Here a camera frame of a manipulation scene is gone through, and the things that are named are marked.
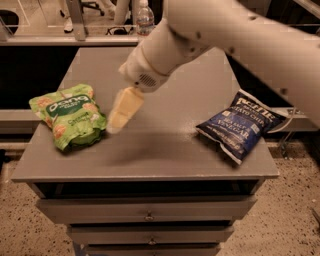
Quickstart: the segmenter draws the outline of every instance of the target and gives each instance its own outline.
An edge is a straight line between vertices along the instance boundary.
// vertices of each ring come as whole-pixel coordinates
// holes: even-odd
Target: table top
[[[127,87],[118,73],[131,47],[80,48],[60,88],[93,87],[103,113]],[[41,123],[15,169],[15,182],[109,182],[244,180],[279,175],[261,139],[238,166],[217,143],[199,137],[195,126],[233,100],[239,85],[225,54],[212,49],[179,67],[117,135],[95,145],[62,153]]]

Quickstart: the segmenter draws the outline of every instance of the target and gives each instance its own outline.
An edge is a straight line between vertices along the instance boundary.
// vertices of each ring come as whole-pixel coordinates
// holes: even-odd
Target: cabinet drawer
[[[56,224],[241,219],[254,196],[41,199],[37,207]]]
[[[220,246],[218,244],[86,246],[85,251],[89,255],[108,256],[214,256],[220,251]]]
[[[231,226],[208,222],[158,223],[158,225],[114,224],[69,227],[67,234],[78,244],[179,244],[225,242],[233,232]]]

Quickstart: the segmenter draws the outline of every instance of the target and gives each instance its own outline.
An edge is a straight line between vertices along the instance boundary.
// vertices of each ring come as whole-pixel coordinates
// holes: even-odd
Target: blue chip bag
[[[222,150],[240,165],[261,136],[284,120],[285,117],[240,89],[229,108],[197,125],[196,130],[219,142]]]

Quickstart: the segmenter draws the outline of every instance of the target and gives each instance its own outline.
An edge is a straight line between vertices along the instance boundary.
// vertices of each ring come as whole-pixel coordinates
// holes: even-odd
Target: bottle
[[[140,0],[136,24],[139,41],[143,40],[154,29],[154,14],[148,6],[148,0]]]

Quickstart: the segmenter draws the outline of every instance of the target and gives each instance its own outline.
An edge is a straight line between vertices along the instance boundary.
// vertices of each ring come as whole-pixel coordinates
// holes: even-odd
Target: green chip bag
[[[88,146],[101,139],[106,117],[100,113],[90,85],[48,93],[29,101],[32,111],[52,129],[60,149]]]

